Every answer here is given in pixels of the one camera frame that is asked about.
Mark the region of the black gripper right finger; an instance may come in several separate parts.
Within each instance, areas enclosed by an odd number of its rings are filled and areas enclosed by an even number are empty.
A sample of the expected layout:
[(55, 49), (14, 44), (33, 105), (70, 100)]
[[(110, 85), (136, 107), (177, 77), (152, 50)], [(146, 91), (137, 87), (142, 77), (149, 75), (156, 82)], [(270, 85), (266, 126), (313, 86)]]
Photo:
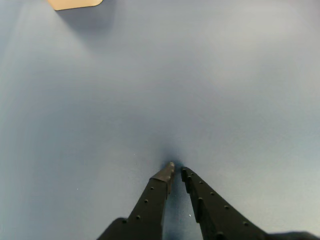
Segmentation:
[(181, 179), (204, 240), (268, 240), (268, 234), (230, 205), (199, 175), (181, 168)]

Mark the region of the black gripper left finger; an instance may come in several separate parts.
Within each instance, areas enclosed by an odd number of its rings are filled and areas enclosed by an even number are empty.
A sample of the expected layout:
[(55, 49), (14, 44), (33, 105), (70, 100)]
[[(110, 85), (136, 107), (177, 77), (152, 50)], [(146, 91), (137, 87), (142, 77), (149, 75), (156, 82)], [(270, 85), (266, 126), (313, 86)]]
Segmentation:
[(161, 240), (165, 206), (174, 180), (175, 164), (153, 175), (127, 218), (117, 218), (100, 235), (100, 240)]

